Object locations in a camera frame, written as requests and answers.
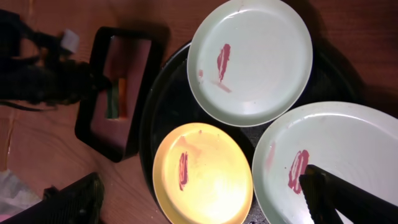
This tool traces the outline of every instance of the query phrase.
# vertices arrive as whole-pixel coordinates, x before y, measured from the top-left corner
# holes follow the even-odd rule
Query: black tray
[[[190,42],[176,51],[155,80],[144,107],[140,128],[140,158],[150,192],[157,202],[152,182],[152,166],[156,150],[166,135],[178,126],[192,122],[208,123],[228,133],[241,147],[250,166],[254,149],[271,124],[236,128],[209,116],[194,99],[187,78],[187,56]],[[313,68],[307,87],[292,108],[318,101],[361,103],[359,95],[346,80],[345,73],[333,64],[320,47],[314,47]],[[244,223],[267,223],[256,197]]]

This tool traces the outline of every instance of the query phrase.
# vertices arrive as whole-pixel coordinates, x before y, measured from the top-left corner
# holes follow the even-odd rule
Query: wooden table
[[[89,61],[101,26],[129,27],[134,21],[170,29],[167,59],[224,0],[2,0],[31,27],[56,35],[65,28],[80,36],[75,59]],[[398,108],[398,2],[396,0],[288,0],[305,20],[313,40],[328,39],[363,81],[368,104],[394,115]],[[51,185],[66,187],[97,171],[106,194],[105,223],[167,223],[147,189],[139,157],[118,164],[77,140],[78,105],[29,113],[1,107],[0,146],[12,126],[8,168],[38,195]]]

